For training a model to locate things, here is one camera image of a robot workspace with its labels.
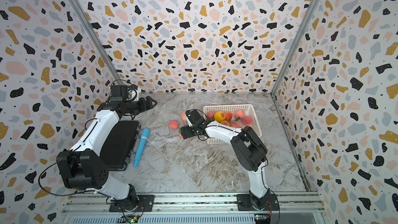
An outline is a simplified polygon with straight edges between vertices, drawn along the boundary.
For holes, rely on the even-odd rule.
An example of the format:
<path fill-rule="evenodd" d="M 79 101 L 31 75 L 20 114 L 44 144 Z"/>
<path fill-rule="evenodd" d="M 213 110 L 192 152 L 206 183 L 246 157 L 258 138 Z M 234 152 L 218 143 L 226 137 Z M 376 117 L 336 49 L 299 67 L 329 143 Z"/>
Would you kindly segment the yellow peach back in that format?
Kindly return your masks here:
<path fill-rule="evenodd" d="M 217 122 L 223 122 L 226 119 L 226 113 L 222 111 L 218 111 L 214 114 L 214 120 Z"/>

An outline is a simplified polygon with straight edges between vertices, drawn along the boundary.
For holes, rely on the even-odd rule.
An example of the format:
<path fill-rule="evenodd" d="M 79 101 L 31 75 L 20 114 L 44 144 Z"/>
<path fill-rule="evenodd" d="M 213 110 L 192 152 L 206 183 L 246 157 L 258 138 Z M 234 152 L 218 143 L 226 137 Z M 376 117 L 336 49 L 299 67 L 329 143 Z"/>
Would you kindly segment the yellow pink peach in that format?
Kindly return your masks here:
<path fill-rule="evenodd" d="M 220 124 L 230 127 L 230 123 L 226 120 L 220 122 Z"/>

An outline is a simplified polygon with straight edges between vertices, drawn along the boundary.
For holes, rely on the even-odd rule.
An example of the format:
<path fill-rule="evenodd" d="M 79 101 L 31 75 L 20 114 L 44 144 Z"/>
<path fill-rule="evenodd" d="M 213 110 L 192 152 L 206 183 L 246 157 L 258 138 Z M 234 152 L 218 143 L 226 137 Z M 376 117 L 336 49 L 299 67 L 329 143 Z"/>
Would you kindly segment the orange red lone peach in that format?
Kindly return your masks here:
<path fill-rule="evenodd" d="M 233 118 L 233 113 L 231 113 L 231 112 L 226 112 L 225 113 L 225 121 L 227 121 L 227 122 L 229 122 L 229 121 L 231 121 L 231 119 Z"/>

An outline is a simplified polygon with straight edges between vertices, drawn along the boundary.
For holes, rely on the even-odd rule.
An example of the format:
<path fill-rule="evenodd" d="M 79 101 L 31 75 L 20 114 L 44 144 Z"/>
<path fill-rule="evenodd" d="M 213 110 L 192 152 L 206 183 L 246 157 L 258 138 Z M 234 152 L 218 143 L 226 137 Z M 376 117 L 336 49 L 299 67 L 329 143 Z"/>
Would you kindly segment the white perforated plastic basket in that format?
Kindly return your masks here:
<path fill-rule="evenodd" d="M 203 112 L 206 116 L 210 113 L 210 117 L 213 117 L 217 112 L 224 112 L 226 118 L 222 124 L 228 123 L 234 128 L 249 126 L 255 131 L 258 137 L 262 136 L 259 121 L 252 104 L 208 105 L 203 107 Z"/>

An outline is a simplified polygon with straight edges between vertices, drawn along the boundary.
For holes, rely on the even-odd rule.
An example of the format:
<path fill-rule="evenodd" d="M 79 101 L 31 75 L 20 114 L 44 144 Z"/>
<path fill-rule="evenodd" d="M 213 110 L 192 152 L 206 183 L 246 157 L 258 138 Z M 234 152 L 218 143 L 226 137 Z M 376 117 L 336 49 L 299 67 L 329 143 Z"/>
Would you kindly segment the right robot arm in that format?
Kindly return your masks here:
<path fill-rule="evenodd" d="M 266 183 L 264 168 L 267 166 L 267 149 L 256 132 L 249 126 L 233 128 L 215 121 L 204 121 L 179 129 L 183 139 L 205 136 L 230 144 L 240 165 L 248 171 L 251 205 L 258 210 L 268 206 L 271 190 Z"/>

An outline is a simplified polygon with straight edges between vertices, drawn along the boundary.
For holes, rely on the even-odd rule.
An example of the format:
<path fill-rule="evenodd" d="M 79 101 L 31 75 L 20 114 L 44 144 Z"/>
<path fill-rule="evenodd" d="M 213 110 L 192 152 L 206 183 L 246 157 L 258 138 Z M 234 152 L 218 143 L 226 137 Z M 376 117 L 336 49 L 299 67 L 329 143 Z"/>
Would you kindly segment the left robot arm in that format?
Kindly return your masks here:
<path fill-rule="evenodd" d="M 102 103 L 82 138 L 70 151 L 63 151 L 56 158 L 64 186 L 97 192 L 111 198 L 124 211 L 137 209 L 139 198 L 134 186 L 114 178 L 110 172 L 126 169 L 140 133 L 138 121 L 122 117 L 135 118 L 156 105 L 157 101 L 150 96 L 138 101 Z"/>

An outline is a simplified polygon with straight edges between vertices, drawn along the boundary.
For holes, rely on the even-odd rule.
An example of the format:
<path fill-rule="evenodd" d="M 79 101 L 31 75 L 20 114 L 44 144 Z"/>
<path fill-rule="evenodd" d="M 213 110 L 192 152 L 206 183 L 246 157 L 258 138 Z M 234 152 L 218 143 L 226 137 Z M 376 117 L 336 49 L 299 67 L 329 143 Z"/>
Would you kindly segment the blue cylindrical tube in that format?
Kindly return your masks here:
<path fill-rule="evenodd" d="M 142 131 L 142 134 L 141 134 L 140 143 L 138 145 L 138 148 L 137 148 L 137 151 L 136 151 L 136 154 L 134 157 L 134 164 L 133 164 L 134 168 L 138 167 L 138 164 L 141 160 L 141 157 L 142 157 L 142 154 L 143 154 L 143 151 L 145 148 L 146 141 L 149 137 L 149 134 L 150 134 L 150 130 L 148 128 L 144 128 Z"/>

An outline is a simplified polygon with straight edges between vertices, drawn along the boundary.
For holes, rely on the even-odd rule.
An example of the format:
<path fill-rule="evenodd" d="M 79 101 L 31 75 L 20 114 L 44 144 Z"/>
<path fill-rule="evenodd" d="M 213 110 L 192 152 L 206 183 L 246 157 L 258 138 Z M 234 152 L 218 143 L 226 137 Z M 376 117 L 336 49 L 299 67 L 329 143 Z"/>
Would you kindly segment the black case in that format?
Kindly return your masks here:
<path fill-rule="evenodd" d="M 141 124 L 132 120 L 119 121 L 112 128 L 99 156 L 110 171 L 126 170 L 140 129 Z"/>

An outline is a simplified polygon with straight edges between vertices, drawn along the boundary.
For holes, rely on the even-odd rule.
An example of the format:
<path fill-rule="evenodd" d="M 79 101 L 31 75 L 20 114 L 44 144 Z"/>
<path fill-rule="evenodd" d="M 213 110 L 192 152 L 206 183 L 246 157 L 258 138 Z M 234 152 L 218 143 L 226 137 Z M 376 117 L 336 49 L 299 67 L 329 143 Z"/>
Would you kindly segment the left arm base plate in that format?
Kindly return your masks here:
<path fill-rule="evenodd" d="M 144 213 L 151 212 L 155 195 L 138 195 L 132 199 L 111 200 L 109 212 L 111 213 Z"/>

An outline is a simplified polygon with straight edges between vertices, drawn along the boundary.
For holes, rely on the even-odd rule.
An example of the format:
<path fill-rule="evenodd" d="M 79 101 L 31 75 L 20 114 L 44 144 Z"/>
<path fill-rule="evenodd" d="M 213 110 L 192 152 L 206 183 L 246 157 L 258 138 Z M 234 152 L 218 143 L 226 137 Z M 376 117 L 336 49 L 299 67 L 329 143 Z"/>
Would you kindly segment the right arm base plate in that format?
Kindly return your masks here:
<path fill-rule="evenodd" d="M 280 210 L 275 194 L 266 194 L 257 198 L 252 194 L 238 194 L 236 196 L 239 211 L 278 211 Z"/>

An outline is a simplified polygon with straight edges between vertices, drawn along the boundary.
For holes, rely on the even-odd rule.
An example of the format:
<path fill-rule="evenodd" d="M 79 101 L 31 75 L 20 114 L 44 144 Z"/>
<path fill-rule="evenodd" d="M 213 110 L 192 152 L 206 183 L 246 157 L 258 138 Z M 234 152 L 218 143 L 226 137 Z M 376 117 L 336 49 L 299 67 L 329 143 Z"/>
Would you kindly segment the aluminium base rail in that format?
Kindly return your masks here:
<path fill-rule="evenodd" d="M 122 212 L 105 197 L 74 196 L 62 224 L 327 224 L 314 192 L 278 192 L 264 210 L 249 205 L 242 192 L 140 194 L 141 208 Z"/>

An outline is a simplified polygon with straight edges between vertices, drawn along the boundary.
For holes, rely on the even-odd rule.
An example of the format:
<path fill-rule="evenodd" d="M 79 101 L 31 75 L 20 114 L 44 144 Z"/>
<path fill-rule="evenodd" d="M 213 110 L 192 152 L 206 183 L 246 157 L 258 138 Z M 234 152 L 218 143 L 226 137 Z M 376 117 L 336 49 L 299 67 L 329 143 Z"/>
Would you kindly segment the right aluminium corner post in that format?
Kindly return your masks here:
<path fill-rule="evenodd" d="M 312 19 L 312 15 L 313 15 L 313 13 L 314 13 L 319 1 L 320 0 L 311 0 L 311 2 L 309 4 L 309 7 L 308 7 L 308 9 L 307 9 L 307 11 L 306 11 L 306 13 L 304 15 L 304 18 L 303 18 L 303 20 L 302 20 L 302 22 L 300 24 L 300 27 L 298 28 L 296 36 L 295 36 L 295 38 L 292 41 L 292 45 L 291 45 L 290 50 L 289 50 L 289 52 L 287 54 L 286 60 L 285 60 L 283 66 L 282 66 L 282 68 L 280 70 L 280 73 L 279 73 L 279 75 L 277 77 L 275 85 L 274 85 L 274 87 L 272 89 L 272 92 L 271 92 L 271 96 L 272 97 L 274 97 L 277 94 L 278 87 L 282 84 L 282 82 L 284 80 L 284 74 L 288 70 L 288 66 L 291 63 L 291 61 L 292 61 L 292 59 L 294 57 L 294 54 L 296 53 L 296 50 L 299 47 L 301 39 L 304 36 L 305 31 L 307 30 L 307 28 L 309 26 L 309 23 L 310 23 L 310 21 Z"/>

